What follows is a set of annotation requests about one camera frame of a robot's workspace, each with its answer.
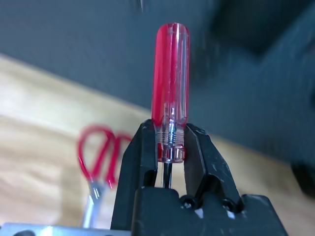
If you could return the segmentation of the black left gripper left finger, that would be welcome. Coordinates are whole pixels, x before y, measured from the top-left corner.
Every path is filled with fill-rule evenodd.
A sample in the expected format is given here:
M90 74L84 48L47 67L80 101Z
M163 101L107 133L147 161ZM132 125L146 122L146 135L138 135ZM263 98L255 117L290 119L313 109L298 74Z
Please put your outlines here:
M111 229L130 229L136 191L155 185L158 162L155 128L148 119L140 124L123 154Z

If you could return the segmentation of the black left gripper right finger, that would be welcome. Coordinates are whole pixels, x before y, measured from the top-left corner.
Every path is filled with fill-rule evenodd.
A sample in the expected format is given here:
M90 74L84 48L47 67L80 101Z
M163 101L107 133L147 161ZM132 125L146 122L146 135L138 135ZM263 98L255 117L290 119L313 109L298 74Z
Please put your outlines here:
M244 204L230 168L207 132L191 123L184 131L186 190L197 200L205 193L216 195L231 212L241 212Z

